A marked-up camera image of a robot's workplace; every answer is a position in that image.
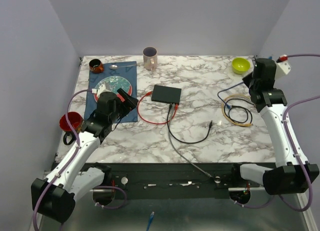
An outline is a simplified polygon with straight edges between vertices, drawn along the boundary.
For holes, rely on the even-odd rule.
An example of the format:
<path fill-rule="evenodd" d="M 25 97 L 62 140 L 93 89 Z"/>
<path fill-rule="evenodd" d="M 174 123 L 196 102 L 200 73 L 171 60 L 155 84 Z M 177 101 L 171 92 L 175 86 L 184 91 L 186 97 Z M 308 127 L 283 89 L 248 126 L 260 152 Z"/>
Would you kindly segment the black network switch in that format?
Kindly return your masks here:
<path fill-rule="evenodd" d="M 151 100 L 165 104 L 180 104 L 181 88 L 156 84 L 153 88 Z"/>

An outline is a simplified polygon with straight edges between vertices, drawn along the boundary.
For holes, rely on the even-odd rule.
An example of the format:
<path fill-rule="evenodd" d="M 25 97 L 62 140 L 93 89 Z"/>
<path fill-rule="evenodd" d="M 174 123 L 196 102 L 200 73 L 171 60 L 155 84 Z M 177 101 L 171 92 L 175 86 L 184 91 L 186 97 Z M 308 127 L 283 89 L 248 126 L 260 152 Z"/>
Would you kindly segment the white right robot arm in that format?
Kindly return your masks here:
<path fill-rule="evenodd" d="M 253 181 L 269 195 L 304 193 L 317 178 L 320 170 L 311 164 L 302 151 L 290 123 L 289 107 L 282 90 L 274 88 L 275 80 L 291 70 L 285 60 L 276 62 L 258 58 L 253 71 L 242 80 L 250 99 L 267 127 L 275 152 L 275 168 L 254 163 L 234 164 L 230 182 L 241 187 Z"/>

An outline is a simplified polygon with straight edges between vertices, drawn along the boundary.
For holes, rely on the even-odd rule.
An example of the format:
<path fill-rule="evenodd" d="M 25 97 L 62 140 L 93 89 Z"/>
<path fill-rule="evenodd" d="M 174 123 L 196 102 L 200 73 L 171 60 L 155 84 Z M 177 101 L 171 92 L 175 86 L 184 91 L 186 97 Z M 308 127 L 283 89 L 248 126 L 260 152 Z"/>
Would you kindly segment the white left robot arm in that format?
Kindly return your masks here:
<path fill-rule="evenodd" d="M 71 216 L 76 201 L 89 190 L 110 185 L 111 176 L 98 168 L 90 168 L 83 178 L 78 173 L 112 131 L 113 124 L 127 116 L 137 104 L 138 99 L 122 88 L 117 93 L 105 91 L 100 94 L 96 109 L 76 133 L 76 141 L 67 155 L 44 179 L 36 178 L 31 185 L 35 230 L 38 229 L 38 213 L 63 224 Z"/>

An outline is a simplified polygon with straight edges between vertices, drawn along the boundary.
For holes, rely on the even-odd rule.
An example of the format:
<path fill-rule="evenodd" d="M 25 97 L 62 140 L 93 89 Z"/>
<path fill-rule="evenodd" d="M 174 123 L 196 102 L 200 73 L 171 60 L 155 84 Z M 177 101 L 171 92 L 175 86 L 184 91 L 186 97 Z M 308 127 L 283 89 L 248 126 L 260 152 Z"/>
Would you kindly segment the red and teal plate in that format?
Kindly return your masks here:
<path fill-rule="evenodd" d="M 96 89 L 102 84 L 105 84 L 108 91 L 116 94 L 116 96 L 120 98 L 121 101 L 124 101 L 124 99 L 117 92 L 118 89 L 122 88 L 129 95 L 131 95 L 133 92 L 133 86 L 131 85 L 131 83 L 122 76 L 113 75 L 113 76 L 105 77 L 101 81 L 99 81 L 94 88 Z M 98 99 L 95 96 L 94 96 L 94 100 L 96 102 L 98 101 Z"/>

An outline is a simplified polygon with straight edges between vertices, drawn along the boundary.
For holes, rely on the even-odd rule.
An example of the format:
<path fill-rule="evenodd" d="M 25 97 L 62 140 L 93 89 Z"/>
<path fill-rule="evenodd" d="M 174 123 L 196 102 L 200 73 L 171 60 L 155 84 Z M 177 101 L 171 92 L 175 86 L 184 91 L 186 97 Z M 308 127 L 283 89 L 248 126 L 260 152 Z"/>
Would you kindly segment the lime green bowl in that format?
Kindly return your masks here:
<path fill-rule="evenodd" d="M 243 57 L 236 57 L 232 60 L 231 67 L 235 74 L 242 75 L 250 70 L 251 64 Z"/>

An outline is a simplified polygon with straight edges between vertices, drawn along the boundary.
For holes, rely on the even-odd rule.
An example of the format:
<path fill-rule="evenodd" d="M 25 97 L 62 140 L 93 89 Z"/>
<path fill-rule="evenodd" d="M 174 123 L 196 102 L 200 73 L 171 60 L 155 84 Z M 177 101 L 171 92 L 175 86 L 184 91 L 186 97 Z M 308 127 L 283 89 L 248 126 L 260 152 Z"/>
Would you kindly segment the blue placemat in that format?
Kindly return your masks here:
<path fill-rule="evenodd" d="M 126 62 L 114 62 L 114 63 L 104 63 L 104 72 L 95 74 L 90 72 L 88 79 L 88 88 L 94 89 L 95 86 L 101 81 L 103 78 L 107 78 L 110 76 L 120 76 L 127 79 L 133 88 L 132 94 L 130 96 L 137 98 L 137 67 L 123 67 L 117 70 L 109 69 L 110 65 L 118 65 L 118 66 L 128 66 L 135 65 L 136 61 L 126 61 Z M 87 93 L 86 95 L 86 105 L 84 111 L 84 119 L 88 119 L 90 114 L 96 109 L 97 102 L 94 99 L 94 95 L 92 93 Z M 138 113 L 137 110 L 134 109 L 131 111 L 126 117 L 124 117 L 120 123 L 133 123 L 138 121 Z"/>

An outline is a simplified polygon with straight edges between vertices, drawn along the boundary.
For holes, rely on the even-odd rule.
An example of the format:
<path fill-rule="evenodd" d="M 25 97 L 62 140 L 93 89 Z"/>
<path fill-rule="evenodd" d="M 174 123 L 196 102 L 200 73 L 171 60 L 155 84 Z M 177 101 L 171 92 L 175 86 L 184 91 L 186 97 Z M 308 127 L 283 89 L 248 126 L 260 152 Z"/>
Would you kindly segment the red black patterned mug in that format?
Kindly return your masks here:
<path fill-rule="evenodd" d="M 76 133 L 79 134 L 82 127 L 83 118 L 79 113 L 75 111 L 68 112 L 67 117 L 69 122 L 67 122 L 66 115 L 60 118 L 59 127 L 64 131 L 64 135 L 62 138 L 64 145 L 69 146 L 76 140 L 76 135 L 69 125 L 71 125 Z"/>

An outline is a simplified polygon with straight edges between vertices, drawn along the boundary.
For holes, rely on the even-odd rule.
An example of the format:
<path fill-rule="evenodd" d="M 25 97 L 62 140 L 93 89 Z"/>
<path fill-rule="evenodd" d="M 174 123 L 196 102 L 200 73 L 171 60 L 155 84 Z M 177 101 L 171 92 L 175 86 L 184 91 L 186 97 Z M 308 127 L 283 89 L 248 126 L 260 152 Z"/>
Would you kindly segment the metal spoon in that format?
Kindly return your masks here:
<path fill-rule="evenodd" d="M 108 68 L 109 68 L 110 70 L 118 70 L 118 69 L 120 69 L 120 68 L 135 67 L 136 65 L 137 65 L 137 64 L 118 66 L 118 65 L 116 65 L 116 64 L 112 64 L 112 65 L 110 65 Z"/>

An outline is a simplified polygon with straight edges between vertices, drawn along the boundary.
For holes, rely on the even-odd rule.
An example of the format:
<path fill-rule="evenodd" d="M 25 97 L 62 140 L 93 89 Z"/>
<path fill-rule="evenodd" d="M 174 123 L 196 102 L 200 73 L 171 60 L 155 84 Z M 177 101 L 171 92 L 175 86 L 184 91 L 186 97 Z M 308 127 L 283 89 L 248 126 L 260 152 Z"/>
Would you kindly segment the small brown orange cup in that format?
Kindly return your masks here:
<path fill-rule="evenodd" d="M 104 64 L 97 58 L 92 59 L 89 62 L 89 70 L 94 74 L 100 74 L 104 72 Z"/>

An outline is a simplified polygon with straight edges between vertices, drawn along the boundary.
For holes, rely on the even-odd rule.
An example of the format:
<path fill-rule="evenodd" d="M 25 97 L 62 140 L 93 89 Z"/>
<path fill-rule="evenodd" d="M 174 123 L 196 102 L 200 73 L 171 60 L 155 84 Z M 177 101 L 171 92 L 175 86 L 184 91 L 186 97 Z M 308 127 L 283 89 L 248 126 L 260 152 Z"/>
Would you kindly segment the pink ceramic mug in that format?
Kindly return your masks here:
<path fill-rule="evenodd" d="M 149 71 L 154 71 L 158 65 L 158 51 L 154 47 L 146 47 L 143 50 L 143 66 Z"/>

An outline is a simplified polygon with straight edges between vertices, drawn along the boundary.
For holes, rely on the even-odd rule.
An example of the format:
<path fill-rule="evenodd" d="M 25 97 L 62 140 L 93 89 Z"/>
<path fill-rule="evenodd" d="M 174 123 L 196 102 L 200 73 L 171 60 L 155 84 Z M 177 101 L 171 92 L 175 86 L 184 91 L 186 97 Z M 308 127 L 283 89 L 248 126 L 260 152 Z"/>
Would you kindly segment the black mounting base bar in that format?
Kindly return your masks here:
<path fill-rule="evenodd" d="M 104 171 L 103 185 L 115 184 L 129 200 L 139 199 L 228 199 L 231 190 L 243 191 L 245 181 L 233 173 L 231 163 L 86 163 Z"/>

